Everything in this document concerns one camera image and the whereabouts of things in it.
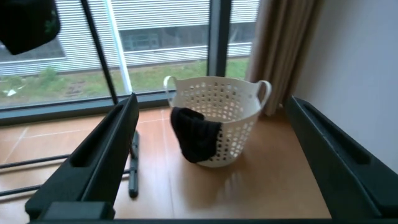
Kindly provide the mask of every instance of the building facade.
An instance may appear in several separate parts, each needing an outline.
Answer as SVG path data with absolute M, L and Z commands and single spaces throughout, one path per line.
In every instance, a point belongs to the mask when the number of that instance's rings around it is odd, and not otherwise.
M 110 16 L 114 16 L 128 67 L 181 63 L 207 57 L 209 0 L 89 0 L 109 67 L 119 67 Z M 0 76 L 34 75 L 52 67 L 57 72 L 100 69 L 79 0 L 56 0 L 61 32 L 53 41 L 20 55 L 0 44 Z M 249 55 L 259 0 L 234 0 L 229 57 Z

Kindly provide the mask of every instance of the perforated basket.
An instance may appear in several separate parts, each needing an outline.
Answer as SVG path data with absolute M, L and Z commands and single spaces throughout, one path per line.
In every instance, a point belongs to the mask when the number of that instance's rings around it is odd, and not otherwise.
M 170 79 L 177 89 L 173 98 L 168 91 Z M 257 94 L 262 84 L 266 86 L 266 90 L 260 102 Z M 164 79 L 164 88 L 171 107 L 190 108 L 205 115 L 208 121 L 222 122 L 216 155 L 199 162 L 207 167 L 226 166 L 242 153 L 252 126 L 272 91 L 271 84 L 267 81 L 250 83 L 223 77 L 178 80 L 168 76 Z

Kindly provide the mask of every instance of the glass pane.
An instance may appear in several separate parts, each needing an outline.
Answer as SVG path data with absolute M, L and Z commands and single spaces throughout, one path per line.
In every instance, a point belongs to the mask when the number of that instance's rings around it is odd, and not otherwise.
M 0 108 L 109 96 L 80 1 L 55 2 L 62 23 L 56 39 L 20 55 L 10 55 L 0 44 Z M 113 41 L 106 38 L 109 26 L 97 22 L 102 16 L 108 23 L 103 5 L 90 1 L 108 63 L 117 65 Z M 116 88 L 123 91 L 120 75 L 113 76 Z
M 206 75 L 209 1 L 112 0 L 112 7 L 134 92 L 163 90 L 168 75 Z
M 260 0 L 233 0 L 226 76 L 244 79 L 254 38 Z

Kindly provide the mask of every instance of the curtain fold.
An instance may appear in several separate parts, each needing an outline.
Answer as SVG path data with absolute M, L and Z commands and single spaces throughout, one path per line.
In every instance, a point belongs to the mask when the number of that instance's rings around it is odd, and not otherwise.
M 263 109 L 268 116 L 294 91 L 322 4 L 323 0 L 260 1 L 246 80 L 272 84 Z

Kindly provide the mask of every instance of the white pole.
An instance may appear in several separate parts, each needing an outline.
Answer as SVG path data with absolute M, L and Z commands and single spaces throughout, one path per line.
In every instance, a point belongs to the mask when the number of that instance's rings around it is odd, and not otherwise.
M 120 40 L 118 25 L 116 24 L 116 19 L 114 18 L 112 2 L 111 0 L 104 0 L 106 12 L 108 12 L 109 23 L 111 24 L 111 30 L 113 34 L 113 40 L 116 44 L 116 53 L 118 54 L 120 75 L 122 76 L 124 91 L 127 94 L 132 93 L 131 82 L 129 77 L 129 70 L 127 69 L 126 60 L 124 59 L 124 52 L 122 47 L 122 42 Z

